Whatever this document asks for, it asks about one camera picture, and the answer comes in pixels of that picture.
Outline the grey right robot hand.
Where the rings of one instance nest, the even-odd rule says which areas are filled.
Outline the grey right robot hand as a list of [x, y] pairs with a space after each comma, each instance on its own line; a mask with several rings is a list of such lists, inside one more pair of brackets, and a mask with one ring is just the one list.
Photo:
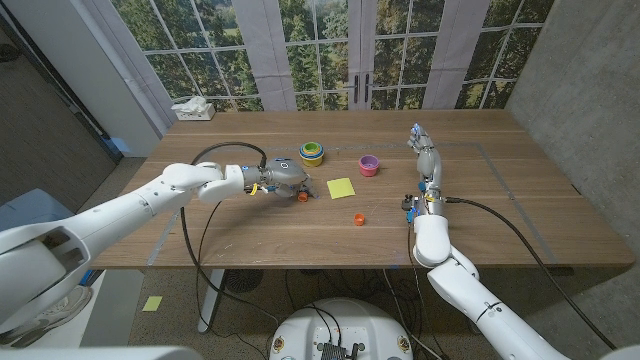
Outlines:
[[416, 225], [417, 218], [422, 215], [444, 214], [444, 200], [441, 195], [442, 162], [431, 137], [418, 123], [412, 126], [407, 144], [418, 154], [419, 194], [406, 194], [401, 208], [407, 213], [407, 222]]

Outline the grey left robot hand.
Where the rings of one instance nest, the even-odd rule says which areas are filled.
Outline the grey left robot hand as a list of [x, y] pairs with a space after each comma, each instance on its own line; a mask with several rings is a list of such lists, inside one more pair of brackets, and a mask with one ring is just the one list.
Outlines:
[[298, 197], [301, 193], [317, 197], [311, 176], [292, 159], [275, 158], [268, 160], [264, 166], [242, 166], [241, 170], [247, 191], [257, 185], [259, 190], [280, 197]]

